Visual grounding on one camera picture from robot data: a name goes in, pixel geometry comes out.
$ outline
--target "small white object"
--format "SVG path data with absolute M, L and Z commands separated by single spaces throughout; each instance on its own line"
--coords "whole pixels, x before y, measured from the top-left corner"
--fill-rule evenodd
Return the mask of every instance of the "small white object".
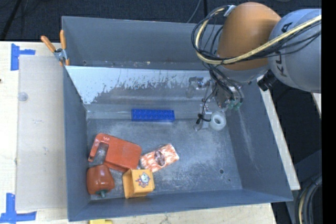
M 225 127 L 225 125 L 226 125 L 226 119 L 224 117 L 223 112 L 216 111 L 212 113 L 211 120 L 209 122 L 210 128 L 216 131 L 220 131 Z

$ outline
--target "patterned package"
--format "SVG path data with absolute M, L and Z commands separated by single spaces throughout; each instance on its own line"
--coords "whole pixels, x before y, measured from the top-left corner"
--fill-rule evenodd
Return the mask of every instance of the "patterned package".
M 143 168 L 148 169 L 151 172 L 156 172 L 179 159 L 180 157 L 172 144 L 167 144 L 156 151 L 142 155 L 140 157 L 140 162 Z

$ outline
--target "orange box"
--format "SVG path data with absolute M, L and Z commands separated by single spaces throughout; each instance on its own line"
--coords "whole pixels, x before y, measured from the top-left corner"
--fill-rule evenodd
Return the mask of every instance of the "orange box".
M 149 169 L 154 173 L 179 159 L 180 157 L 172 144 L 167 144 L 156 151 L 141 156 L 140 163 L 142 168 Z
M 103 133 L 97 134 L 95 138 L 89 155 L 89 162 L 92 162 L 95 158 L 100 143 L 107 144 L 108 146 L 106 157 L 103 162 L 106 166 L 120 172 L 126 172 L 129 169 L 137 168 L 142 152 L 141 147 L 126 140 Z
M 142 197 L 155 190 L 153 174 L 147 169 L 130 169 L 122 175 L 125 198 Z

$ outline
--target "bin floor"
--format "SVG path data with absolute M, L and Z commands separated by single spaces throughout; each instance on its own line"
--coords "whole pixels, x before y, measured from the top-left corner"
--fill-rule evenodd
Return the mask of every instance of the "bin floor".
M 228 128 L 221 131 L 201 129 L 196 132 L 195 121 L 162 123 L 88 119 L 88 152 L 98 133 L 138 144 L 142 147 L 142 154 L 171 143 L 180 160 L 153 174 L 155 190 L 149 195 L 241 189 Z M 106 194 L 106 198 L 124 197 L 122 173 L 112 169 L 111 173 L 116 185 Z M 91 199 L 101 197 L 91 195 Z

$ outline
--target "gray plastic bin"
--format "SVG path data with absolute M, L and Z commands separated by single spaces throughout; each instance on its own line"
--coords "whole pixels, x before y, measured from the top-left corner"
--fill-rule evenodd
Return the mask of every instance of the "gray plastic bin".
M 192 47 L 194 26 L 62 18 L 71 61 L 64 68 L 69 221 L 293 200 L 256 82 L 244 86 L 240 109 L 226 112 L 223 130 L 195 131 L 204 91 L 187 98 L 186 86 L 209 74 Z M 132 122 L 132 108 L 172 109 L 176 120 Z M 140 145 L 143 154 L 171 143 L 180 160 L 153 174 L 146 197 L 125 199 L 114 170 L 115 189 L 104 199 L 89 195 L 88 155 L 100 132 Z

